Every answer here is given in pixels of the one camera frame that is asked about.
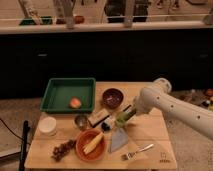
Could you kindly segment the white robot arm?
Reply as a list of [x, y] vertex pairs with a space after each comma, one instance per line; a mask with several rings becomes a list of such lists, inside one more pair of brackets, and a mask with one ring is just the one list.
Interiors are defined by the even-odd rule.
[[174, 98], [170, 95], [171, 90], [167, 79], [158, 78], [134, 97], [133, 108], [137, 114], [148, 114], [157, 108], [213, 140], [213, 111]]

